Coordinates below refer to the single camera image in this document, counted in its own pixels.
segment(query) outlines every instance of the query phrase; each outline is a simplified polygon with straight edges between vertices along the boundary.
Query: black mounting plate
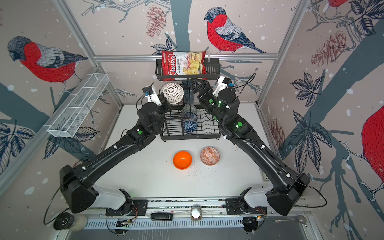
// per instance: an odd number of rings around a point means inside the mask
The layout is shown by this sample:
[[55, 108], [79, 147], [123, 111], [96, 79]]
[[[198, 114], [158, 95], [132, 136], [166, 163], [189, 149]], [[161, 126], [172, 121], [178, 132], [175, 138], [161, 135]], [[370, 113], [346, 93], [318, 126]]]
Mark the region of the black mounting plate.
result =
[[[148, 205], [148, 200], [132, 200], [132, 207], [137, 207], [138, 216], [145, 216], [145, 212], [147, 211], [147, 205]], [[113, 209], [107, 209], [105, 212], [105, 215], [107, 217], [121, 217], [120, 210], [113, 210]], [[135, 216], [136, 212], [135, 210], [132, 210], [127, 216]]]
[[[239, 199], [237, 199], [237, 198], [227, 198], [227, 199], [225, 199], [225, 204], [227, 206], [231, 206], [234, 209], [239, 209], [238, 211], [235, 211], [231, 207], [227, 207], [227, 214], [228, 215], [244, 214], [243, 212], [240, 211]], [[266, 207], [259, 207], [259, 208], [266, 213]], [[260, 211], [256, 207], [256, 208], [252, 208], [252, 212], [250, 214], [261, 214], [261, 215], [264, 215], [264, 213], [262, 211]]]

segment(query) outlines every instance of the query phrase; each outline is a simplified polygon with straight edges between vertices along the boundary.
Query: black lid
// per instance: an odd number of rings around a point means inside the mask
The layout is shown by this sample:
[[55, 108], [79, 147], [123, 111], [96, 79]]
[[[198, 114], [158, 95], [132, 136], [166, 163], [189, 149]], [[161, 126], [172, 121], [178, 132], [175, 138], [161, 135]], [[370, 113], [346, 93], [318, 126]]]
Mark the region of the black lid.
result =
[[64, 212], [57, 216], [56, 220], [53, 222], [53, 228], [55, 230], [68, 229], [72, 226], [74, 222], [74, 216], [70, 213]]

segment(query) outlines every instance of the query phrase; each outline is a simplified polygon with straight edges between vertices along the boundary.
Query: blue patterned bowl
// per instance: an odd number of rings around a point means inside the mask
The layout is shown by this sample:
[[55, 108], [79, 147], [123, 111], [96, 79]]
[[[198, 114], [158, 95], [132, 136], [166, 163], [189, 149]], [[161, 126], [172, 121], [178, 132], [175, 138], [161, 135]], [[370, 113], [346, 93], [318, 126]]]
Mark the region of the blue patterned bowl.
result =
[[193, 119], [185, 119], [183, 122], [185, 132], [194, 132], [197, 130], [197, 122]]
[[183, 114], [183, 118], [192, 118], [193, 120], [197, 121], [197, 115], [192, 112], [186, 112]]

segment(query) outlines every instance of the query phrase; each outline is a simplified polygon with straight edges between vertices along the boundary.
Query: black metal basket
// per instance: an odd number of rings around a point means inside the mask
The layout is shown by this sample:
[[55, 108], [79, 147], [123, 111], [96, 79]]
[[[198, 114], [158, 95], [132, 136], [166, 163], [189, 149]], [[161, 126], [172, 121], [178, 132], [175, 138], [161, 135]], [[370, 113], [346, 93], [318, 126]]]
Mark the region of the black metal basket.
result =
[[175, 80], [189, 80], [191, 78], [202, 78], [205, 80], [218, 80], [220, 77], [220, 64], [218, 58], [204, 59], [204, 66], [207, 74], [197, 75], [163, 75], [163, 66], [161, 65], [161, 59], [156, 60], [156, 76], [159, 81], [164, 79], [175, 79]]
[[165, 115], [163, 133], [160, 134], [161, 139], [163, 141], [207, 138], [216, 138], [219, 140], [221, 133], [217, 121], [215, 121], [201, 105], [195, 105], [197, 108], [197, 130], [194, 132], [185, 131], [183, 122], [189, 119], [189, 117], [183, 116], [184, 113], [182, 113], [182, 109], [185, 106], [184, 99], [190, 99], [190, 95], [185, 96], [185, 94], [190, 94], [192, 92], [192, 87], [184, 86], [183, 89], [187, 90], [184, 91], [183, 100], [178, 104], [172, 105], [172, 111]]

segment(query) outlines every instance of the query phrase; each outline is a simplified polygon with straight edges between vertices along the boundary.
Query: bird wing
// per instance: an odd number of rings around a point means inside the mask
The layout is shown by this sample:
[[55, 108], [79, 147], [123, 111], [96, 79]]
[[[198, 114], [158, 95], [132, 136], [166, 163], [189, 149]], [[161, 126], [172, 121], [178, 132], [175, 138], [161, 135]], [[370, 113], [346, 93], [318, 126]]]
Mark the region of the bird wing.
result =
[[241, 28], [232, 23], [232, 21], [228, 17], [224, 26], [217, 27], [215, 31], [217, 34], [220, 35], [220, 37], [232, 42], [243, 33], [243, 30], [241, 30]]
[[44, 68], [59, 68], [63, 65], [64, 54], [60, 48], [46, 47], [37, 43], [40, 49], [41, 57], [37, 61], [37, 65]]

